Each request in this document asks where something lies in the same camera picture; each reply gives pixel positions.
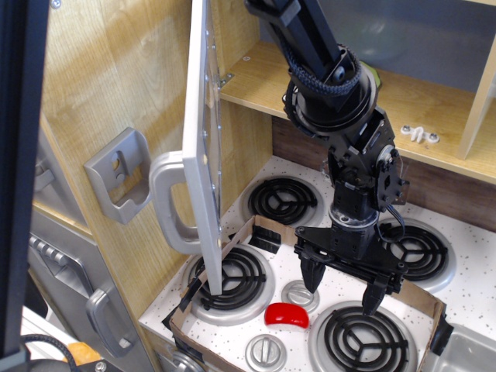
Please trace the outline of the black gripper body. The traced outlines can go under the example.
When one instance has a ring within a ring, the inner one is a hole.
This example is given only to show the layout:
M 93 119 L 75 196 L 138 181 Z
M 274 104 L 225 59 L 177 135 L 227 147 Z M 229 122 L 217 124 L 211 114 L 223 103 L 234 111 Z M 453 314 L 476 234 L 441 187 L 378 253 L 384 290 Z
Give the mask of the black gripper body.
M 364 220 L 340 212 L 329 215 L 329 228 L 299 226 L 295 230 L 294 252 L 299 259 L 310 258 L 367 283 L 378 274 L 387 275 L 390 294 L 398 293 L 407 268 L 383 247 L 385 241 L 377 224 L 379 213 L 373 212 Z

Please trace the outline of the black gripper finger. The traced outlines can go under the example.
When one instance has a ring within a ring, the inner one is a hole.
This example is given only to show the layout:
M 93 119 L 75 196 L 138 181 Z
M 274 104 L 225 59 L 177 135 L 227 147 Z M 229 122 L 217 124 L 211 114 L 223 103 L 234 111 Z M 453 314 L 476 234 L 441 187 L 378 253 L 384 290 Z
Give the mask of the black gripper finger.
M 372 283 L 367 284 L 363 294 L 363 315 L 374 315 L 385 295 L 391 293 L 389 288 L 390 277 L 378 274 Z
M 326 266 L 307 257 L 302 257 L 300 261 L 305 287 L 310 293 L 314 294 L 322 281 Z

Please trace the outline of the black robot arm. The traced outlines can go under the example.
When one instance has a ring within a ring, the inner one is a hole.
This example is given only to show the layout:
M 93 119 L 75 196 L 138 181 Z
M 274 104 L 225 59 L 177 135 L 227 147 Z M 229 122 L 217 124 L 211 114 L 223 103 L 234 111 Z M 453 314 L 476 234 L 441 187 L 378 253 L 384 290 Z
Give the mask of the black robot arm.
M 318 2 L 248 1 L 246 8 L 268 26 L 288 63 L 285 113 L 328 148 L 332 225 L 295 230 L 305 286 L 315 291 L 327 267 L 357 277 L 367 283 L 363 314 L 373 315 L 384 296 L 401 290 L 407 271 L 384 248 L 378 225 L 382 212 L 394 212 L 405 181 L 374 76 L 336 42 Z

